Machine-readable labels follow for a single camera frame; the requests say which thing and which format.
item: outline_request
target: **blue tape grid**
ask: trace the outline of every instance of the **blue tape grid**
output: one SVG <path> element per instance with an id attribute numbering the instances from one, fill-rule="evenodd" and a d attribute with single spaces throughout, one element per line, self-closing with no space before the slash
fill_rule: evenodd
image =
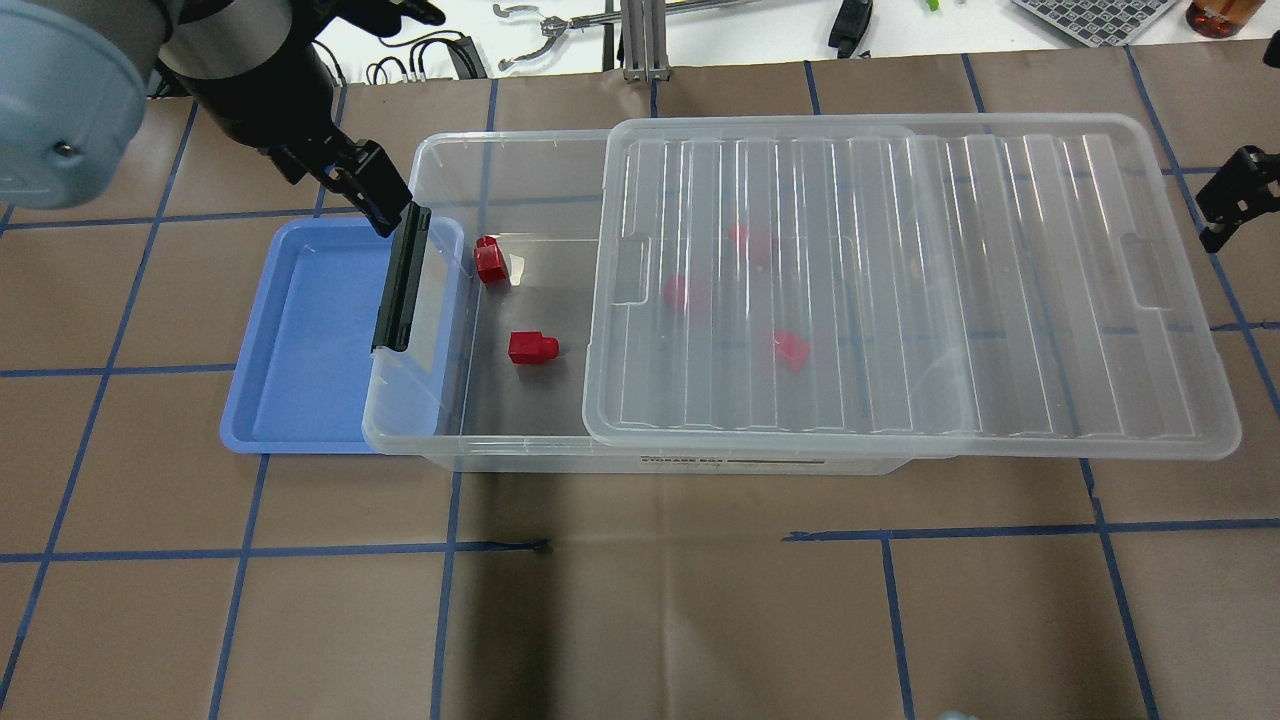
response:
<path id="1" fill-rule="evenodd" d="M 1212 173 L 1216 172 L 1216 168 L 1183 168 L 1178 164 L 1176 156 L 1172 151 L 1172 146 L 1169 141 L 1167 135 L 1164 131 L 1164 127 L 1160 122 L 1156 109 L 1151 101 L 1146 83 L 1143 82 L 1142 72 L 1138 67 L 1138 63 L 1133 53 L 1128 47 L 1125 49 L 1125 54 L 1128 56 L 1129 65 L 1133 72 L 1134 82 L 1137 83 L 1139 95 L 1142 96 L 1143 105 L 1149 115 L 1157 138 L 1162 149 L 1165 150 L 1165 154 L 1170 163 L 1170 169 L 1162 172 L 1164 174 L 1174 177 L 1176 179 L 1179 190 L 1183 193 L 1183 199 L 1187 202 L 1188 211 L 1196 220 L 1197 228 L 1199 228 L 1202 227 L 1202 223 L 1196 211 L 1194 199 L 1192 197 L 1192 193 L 1187 184 L 1185 176 Z M 969 56 L 961 55 L 961 61 L 964 64 L 965 74 L 969 81 L 970 90 L 973 92 L 974 104 L 979 111 L 986 111 L 986 106 L 978 85 L 978 78 L 973 70 L 973 65 L 969 60 Z M 805 74 L 805 83 L 809 91 L 809 97 L 813 105 L 813 111 L 815 114 L 820 114 L 822 105 L 820 105 L 818 86 L 813 74 L 813 67 L 810 63 L 805 61 L 803 64 L 803 68 Z M 488 131 L 493 131 L 494 127 L 497 102 L 498 102 L 498 90 L 499 90 L 499 86 L 495 81 L 492 81 L 490 87 L 492 90 L 489 96 L 489 111 L 486 119 Z M 338 102 L 339 122 L 340 122 L 340 113 L 344 108 L 344 101 L 346 101 L 346 88 L 343 88 Z M 652 85 L 650 87 L 650 115 L 652 117 L 660 115 L 659 90 L 657 83 Z M 262 489 L 266 482 L 266 471 L 270 464 L 270 457 L 262 456 L 261 464 L 259 466 L 259 474 L 255 482 L 253 497 L 251 501 L 248 518 L 246 520 L 243 542 L 239 548 L 97 551 L 97 552 L 58 552 L 55 550 L 58 543 L 58 536 L 61 530 L 61 524 L 65 519 L 65 514 L 76 488 L 76 480 L 78 479 L 78 474 L 84 459 L 84 452 L 88 447 L 93 425 L 97 414 L 101 409 L 102 397 L 105 396 L 106 386 L 110 378 L 113 375 L 129 375 L 129 374 L 206 373 L 206 372 L 229 372 L 234 369 L 234 365 L 229 364 L 175 365 L 175 366 L 157 366 L 157 368 L 115 366 L 115 359 L 119 352 L 119 346 L 120 342 L 123 341 L 129 316 L 132 315 L 133 304 L 137 299 L 138 288 L 141 286 L 141 281 L 147 266 L 147 260 L 150 259 L 151 249 L 154 247 L 155 243 L 155 237 L 159 225 L 163 223 L 200 222 L 200 220 L 218 220 L 218 219 L 275 218 L 275 217 L 288 218 L 288 217 L 307 217 L 307 215 L 316 217 L 320 214 L 337 214 L 337 213 L 353 211 L 353 209 L 349 208 L 324 208 L 324 190 L 321 188 L 317 192 L 316 202 L 311 209 L 165 217 L 164 209 L 173 191 L 173 184 L 177 177 L 178 165 L 189 141 L 195 118 L 196 118 L 196 108 L 192 108 L 192 113 L 188 117 L 187 126 L 183 131 L 182 141 L 178 146 L 178 152 L 175 154 L 173 164 L 170 167 L 169 178 L 165 184 L 164 193 L 161 196 L 160 206 L 157 208 L 156 214 L 152 218 L 12 223 L 12 217 L 14 211 L 12 206 L 8 208 L 3 215 L 0 215 L 0 236 L 3 236 L 6 229 L 95 227 L 95 225 L 119 225 L 119 224 L 151 225 L 147 242 L 143 250 L 142 260 L 134 275 L 133 286 L 131 288 L 128 301 L 125 302 L 124 313 L 120 319 L 119 327 L 116 329 L 111 352 L 108 357 L 105 366 L 0 370 L 0 378 L 73 377 L 73 375 L 90 375 L 100 378 L 99 388 L 93 397 L 93 402 L 91 405 L 90 416 L 86 421 L 86 427 L 82 433 L 79 446 L 77 448 L 76 460 L 72 465 L 67 487 L 64 489 L 58 514 L 55 515 L 54 525 L 50 530 L 45 551 L 28 552 L 28 553 L 0 553 L 0 564 L 10 564 L 10 562 L 38 564 L 38 570 L 36 574 L 36 579 L 32 584 L 26 610 L 23 612 L 22 623 L 19 625 L 17 637 L 14 638 L 14 643 L 12 646 L 8 662 L 5 665 L 4 679 L 3 682 L 0 682 L 0 707 L 3 707 L 4 705 L 4 700 L 8 694 L 8 689 L 10 687 L 14 670 L 20 660 L 22 647 L 26 641 L 27 632 L 31 626 L 32 616 L 37 609 L 40 592 L 44 585 L 45 578 L 47 575 L 49 568 L 55 562 L 236 559 L 237 575 L 232 593 L 233 597 L 230 607 L 228 609 L 227 626 L 223 637 L 219 666 L 215 675 L 215 687 L 212 697 L 210 700 L 209 717 L 214 719 L 218 716 L 220 707 L 221 691 L 225 683 L 227 665 L 229 662 L 230 652 L 234 644 L 233 641 L 234 641 L 236 619 L 239 610 L 239 601 L 242 597 L 248 561 L 251 559 L 340 556 L 340 555 L 442 553 L 444 556 L 444 573 L 440 584 L 439 612 L 436 616 L 436 644 L 435 644 L 435 661 L 431 676 L 431 702 L 430 702 L 430 717 L 433 720 L 438 719 L 440 716 L 440 705 L 443 696 L 445 647 L 448 638 L 448 616 L 449 616 L 449 603 L 452 597 L 453 560 L 456 557 L 456 553 L 532 551 L 545 544 L 545 541 L 531 542 L 531 543 L 458 542 L 457 523 L 458 523 L 458 507 L 462 492 L 461 474 L 456 473 L 453 475 L 451 501 L 449 501 L 448 532 L 447 532 L 447 539 L 443 543 L 392 543 L 392 544 L 356 544 L 356 546 L 320 546 L 320 547 L 252 547 L 252 538 L 257 519 L 257 511 L 261 501 Z M 503 205 L 536 205 L 536 204 L 554 204 L 554 202 L 593 202 L 593 201 L 598 201 L 598 197 L 594 196 L 529 197 L 529 199 L 509 199 L 502 201 L 489 201 L 486 197 L 484 197 L 476 205 L 480 208 L 483 213 L 488 205 L 490 204 L 498 205 L 499 202 Z M 1222 269 L 1221 264 L 1217 261 L 1216 258 L 1211 258 L 1211 261 L 1213 264 L 1215 273 L 1217 274 L 1217 278 L 1221 283 L 1222 291 L 1226 295 L 1231 305 L 1231 309 L 1236 316 L 1235 323 L 1217 325 L 1213 328 L 1213 331 L 1240 332 L 1244 336 L 1245 342 L 1249 346 L 1249 351 L 1260 372 L 1260 375 L 1262 378 L 1262 382 L 1267 388 L 1268 397 L 1272 401 L 1276 413 L 1280 414 L 1280 397 L 1277 397 L 1275 383 L 1272 382 L 1270 370 L 1262 359 L 1262 355 L 1257 346 L 1257 341 L 1253 334 L 1260 331 L 1280 329 L 1280 323 L 1247 320 L 1244 316 L 1244 311 L 1238 299 L 1235 297 L 1235 292 L 1231 288 L 1226 272 Z M 895 642 L 899 679 L 902 692 L 904 716 L 908 717 L 909 720 L 914 720 L 915 710 L 914 710 L 914 700 L 911 697 L 908 653 L 904 639 L 902 619 L 899 609 L 897 583 L 893 573 L 893 559 L 892 559 L 892 546 L 891 546 L 892 541 L 920 539 L 920 538 L 982 538 L 982 537 L 1016 538 L 1016 537 L 1074 536 L 1074 534 L 1096 533 L 1098 534 L 1100 541 L 1102 543 L 1103 557 L 1106 560 L 1107 571 L 1112 582 L 1112 588 L 1115 591 L 1117 611 L 1120 614 L 1121 624 L 1124 626 L 1125 639 L 1129 644 L 1130 655 L 1134 664 L 1134 673 L 1137 675 L 1139 689 L 1143 696 L 1147 716 L 1151 720 L 1158 720 L 1160 717 L 1158 707 L 1156 706 L 1155 693 L 1151 688 L 1149 678 L 1147 676 L 1146 665 L 1142 657 L 1139 638 L 1137 635 L 1137 632 L 1134 630 L 1132 614 L 1124 591 L 1121 571 L 1116 561 L 1115 551 L 1111 543 L 1111 536 L 1125 534 L 1125 533 L 1247 530 L 1247 529 L 1280 530 L 1280 518 L 1110 523 L 1106 519 L 1101 498 L 1098 498 L 1093 492 L 1094 491 L 1093 474 L 1092 474 L 1092 468 L 1089 466 L 1089 462 L 1087 460 L 1080 461 L 1080 471 L 1084 478 L 1085 489 L 1088 492 L 1089 501 L 1094 512 L 1093 524 L 824 530 L 824 532 L 812 532 L 812 533 L 796 532 L 791 533 L 786 538 L 782 538 L 782 542 L 803 543 L 803 542 L 874 541 L 881 544 L 886 594 L 888 603 L 888 620 Z"/>

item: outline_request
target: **jar with brown liquid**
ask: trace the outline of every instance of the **jar with brown liquid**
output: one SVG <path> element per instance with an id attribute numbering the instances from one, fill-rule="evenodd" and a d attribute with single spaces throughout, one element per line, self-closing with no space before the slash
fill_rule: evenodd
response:
<path id="1" fill-rule="evenodd" d="M 1231 37 L 1240 32 L 1266 0 L 1192 0 L 1187 24 L 1204 37 Z"/>

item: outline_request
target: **clear plastic box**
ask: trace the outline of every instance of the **clear plastic box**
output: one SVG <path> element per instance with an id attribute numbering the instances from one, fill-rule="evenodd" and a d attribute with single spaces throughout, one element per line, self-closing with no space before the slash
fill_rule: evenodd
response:
<path id="1" fill-rule="evenodd" d="M 410 347 L 375 351 L 364 432 L 381 452 L 481 471 L 878 474 L 1239 442 L 1129 118 L 444 135 L 411 184 L 467 237 L 498 236 L 512 286 L 429 254 Z M 461 275 L 443 338 L 442 273 Z M 508 333 L 526 329 L 562 356 L 513 366 Z M 440 391 L 422 378 L 443 357 Z"/>

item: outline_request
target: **blue plastic tray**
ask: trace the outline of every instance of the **blue plastic tray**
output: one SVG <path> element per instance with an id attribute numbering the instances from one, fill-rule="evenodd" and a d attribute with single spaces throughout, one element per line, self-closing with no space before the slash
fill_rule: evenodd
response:
<path id="1" fill-rule="evenodd" d="M 433 237 L 438 245 L 462 242 L 445 218 L 433 219 L 431 236 L 445 236 Z M 390 247 L 362 218 L 294 220 L 276 231 L 223 413 L 228 448 L 375 452 L 361 420 Z M 442 313 L 440 322 L 453 316 Z"/>

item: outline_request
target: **transparent lid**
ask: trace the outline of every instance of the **transparent lid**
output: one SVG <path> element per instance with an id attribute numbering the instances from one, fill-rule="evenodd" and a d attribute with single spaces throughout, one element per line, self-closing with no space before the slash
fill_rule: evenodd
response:
<path id="1" fill-rule="evenodd" d="M 611 445 L 1220 457 L 1240 429 L 1121 115 L 628 120 L 582 419 Z"/>

